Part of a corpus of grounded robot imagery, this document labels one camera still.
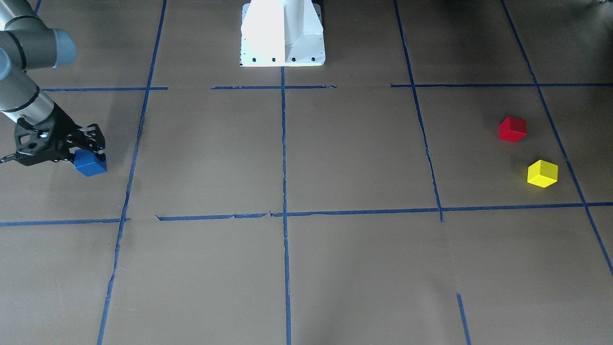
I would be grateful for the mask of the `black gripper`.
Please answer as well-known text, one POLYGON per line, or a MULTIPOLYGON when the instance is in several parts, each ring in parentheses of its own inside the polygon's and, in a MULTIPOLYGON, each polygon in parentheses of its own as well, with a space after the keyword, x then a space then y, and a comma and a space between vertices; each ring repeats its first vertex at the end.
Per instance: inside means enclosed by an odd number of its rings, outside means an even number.
POLYGON ((81 127, 55 104, 51 114, 39 124, 31 125, 19 118, 14 130, 16 152, 1 158, 1 163, 15 160, 24 166, 46 161, 74 161, 70 149, 89 151, 106 160, 106 142, 98 124, 81 127))

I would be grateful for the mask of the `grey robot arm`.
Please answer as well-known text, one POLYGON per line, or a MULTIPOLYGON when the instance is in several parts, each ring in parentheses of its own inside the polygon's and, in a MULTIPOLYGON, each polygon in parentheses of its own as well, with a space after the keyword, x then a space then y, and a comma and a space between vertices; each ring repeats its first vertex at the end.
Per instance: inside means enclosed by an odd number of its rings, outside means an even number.
POLYGON ((105 138, 99 125, 75 124, 26 73, 74 63, 72 37, 46 26, 26 0, 3 0, 0 22, 0 107, 15 122, 16 145, 15 153, 1 162, 33 166, 67 161, 86 176, 105 172, 105 138))

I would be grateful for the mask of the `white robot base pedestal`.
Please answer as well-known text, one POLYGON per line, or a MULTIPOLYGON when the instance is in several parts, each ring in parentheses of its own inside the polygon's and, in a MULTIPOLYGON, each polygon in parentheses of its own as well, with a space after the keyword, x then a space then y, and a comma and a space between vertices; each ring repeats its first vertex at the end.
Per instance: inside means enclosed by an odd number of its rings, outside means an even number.
POLYGON ((242 6, 239 65, 310 67, 326 62, 317 0, 252 0, 242 6))

